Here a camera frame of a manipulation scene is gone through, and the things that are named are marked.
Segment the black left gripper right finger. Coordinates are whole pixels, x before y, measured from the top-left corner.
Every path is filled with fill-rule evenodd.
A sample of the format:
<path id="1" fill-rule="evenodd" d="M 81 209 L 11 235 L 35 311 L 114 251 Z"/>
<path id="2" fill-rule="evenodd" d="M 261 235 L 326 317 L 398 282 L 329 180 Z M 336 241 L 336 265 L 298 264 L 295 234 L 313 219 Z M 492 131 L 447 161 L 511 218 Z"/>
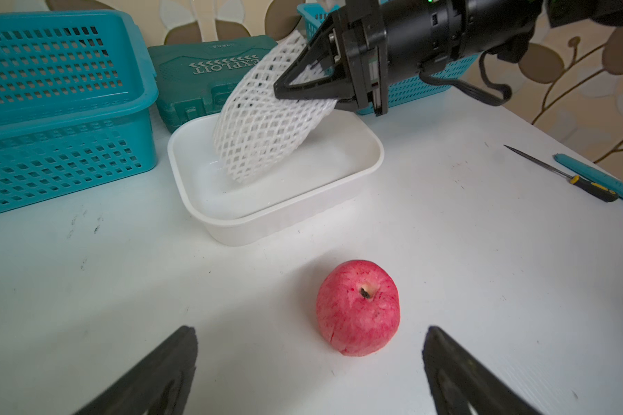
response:
<path id="1" fill-rule="evenodd" d="M 438 414 L 540 414 L 438 326 L 427 330 L 422 361 Z"/>

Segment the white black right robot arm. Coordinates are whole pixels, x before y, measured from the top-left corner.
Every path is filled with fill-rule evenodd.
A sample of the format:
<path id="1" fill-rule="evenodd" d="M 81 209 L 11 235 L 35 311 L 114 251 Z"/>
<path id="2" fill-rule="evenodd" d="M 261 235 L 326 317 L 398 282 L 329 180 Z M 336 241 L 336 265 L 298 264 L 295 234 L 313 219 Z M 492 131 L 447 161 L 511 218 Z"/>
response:
<path id="1" fill-rule="evenodd" d="M 512 97 L 510 86 L 485 77 L 482 90 L 437 74 L 472 55 L 520 62 L 542 12 L 553 28 L 583 20 L 623 27 L 623 1 L 348 1 L 323 21 L 275 82 L 274 95 L 335 100 L 350 112 L 372 107 L 381 116 L 389 110 L 390 86 L 416 76 L 500 107 Z"/>

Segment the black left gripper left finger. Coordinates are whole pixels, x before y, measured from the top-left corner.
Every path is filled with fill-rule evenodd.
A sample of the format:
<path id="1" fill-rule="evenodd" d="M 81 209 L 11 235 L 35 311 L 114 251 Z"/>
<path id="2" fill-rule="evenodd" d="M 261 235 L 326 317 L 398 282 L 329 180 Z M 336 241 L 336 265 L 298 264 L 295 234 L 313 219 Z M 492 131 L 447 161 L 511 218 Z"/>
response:
<path id="1" fill-rule="evenodd" d="M 182 414 L 196 371 L 196 331 L 182 326 L 79 414 Z"/>

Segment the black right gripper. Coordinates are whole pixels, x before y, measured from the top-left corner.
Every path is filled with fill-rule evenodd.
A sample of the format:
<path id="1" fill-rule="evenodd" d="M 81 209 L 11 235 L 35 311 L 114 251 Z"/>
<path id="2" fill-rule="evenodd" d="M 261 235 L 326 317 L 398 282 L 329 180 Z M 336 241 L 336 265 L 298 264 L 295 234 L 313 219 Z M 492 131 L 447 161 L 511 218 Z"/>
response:
<path id="1" fill-rule="evenodd" d="M 512 89 L 488 78 L 485 58 L 519 62 L 541 11 L 539 1 L 348 1 L 275 82 L 274 95 L 336 100 L 342 110 L 372 107 L 384 115 L 389 88 L 418 77 L 500 107 Z M 485 89 L 439 77 L 449 64 L 474 55 Z"/>

